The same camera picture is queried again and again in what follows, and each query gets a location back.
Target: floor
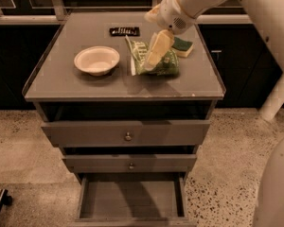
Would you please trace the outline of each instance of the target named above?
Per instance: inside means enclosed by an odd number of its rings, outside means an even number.
[[[284,138],[284,109],[270,122],[256,109],[216,109],[189,173],[189,217],[198,227],[249,227],[259,180]],[[0,226],[67,226],[80,185],[40,129],[35,111],[0,111],[0,188],[13,197]]]

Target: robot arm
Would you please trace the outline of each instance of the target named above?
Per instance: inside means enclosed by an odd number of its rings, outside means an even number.
[[[156,23],[181,34],[199,15],[226,0],[163,0],[156,9]],[[284,73],[284,0],[238,0]]]

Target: gray cabinet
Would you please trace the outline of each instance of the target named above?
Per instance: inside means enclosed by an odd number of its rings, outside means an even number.
[[[144,12],[73,12],[24,89],[43,118],[43,131],[81,183],[71,226],[193,226],[184,184],[224,88],[192,27],[182,37],[194,51],[173,77],[132,76],[130,52],[111,26],[139,26],[148,42],[156,25]],[[117,68],[86,75],[74,57],[95,45],[115,48]]]

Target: green bag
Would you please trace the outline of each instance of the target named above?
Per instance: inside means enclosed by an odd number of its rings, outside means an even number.
[[[162,76],[177,75],[179,73],[178,57],[172,49],[165,54],[162,60],[160,60],[160,62],[151,71],[148,71],[143,67],[143,64],[149,50],[149,45],[144,42],[132,41],[128,36],[125,37],[125,40],[131,51],[135,73],[137,75],[152,74]]]

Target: white bowl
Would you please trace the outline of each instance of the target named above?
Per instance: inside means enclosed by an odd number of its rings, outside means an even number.
[[[112,70],[119,62],[116,50],[106,46],[94,46],[82,50],[74,59],[76,67],[93,76],[102,76]]]

